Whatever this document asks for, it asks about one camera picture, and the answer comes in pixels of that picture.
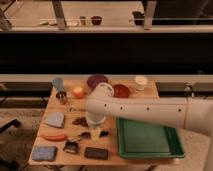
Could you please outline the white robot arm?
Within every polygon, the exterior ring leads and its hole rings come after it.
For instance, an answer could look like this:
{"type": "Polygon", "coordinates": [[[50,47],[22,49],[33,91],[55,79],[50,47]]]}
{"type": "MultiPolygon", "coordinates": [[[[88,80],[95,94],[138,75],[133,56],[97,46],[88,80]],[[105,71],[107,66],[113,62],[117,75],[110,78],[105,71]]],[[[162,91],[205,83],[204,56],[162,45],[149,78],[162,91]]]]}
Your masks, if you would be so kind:
{"type": "Polygon", "coordinates": [[[87,97],[86,119],[98,127],[116,116],[194,131],[210,137],[203,171],[213,171],[213,100],[195,98],[115,98],[108,83],[100,83],[87,97]]]}

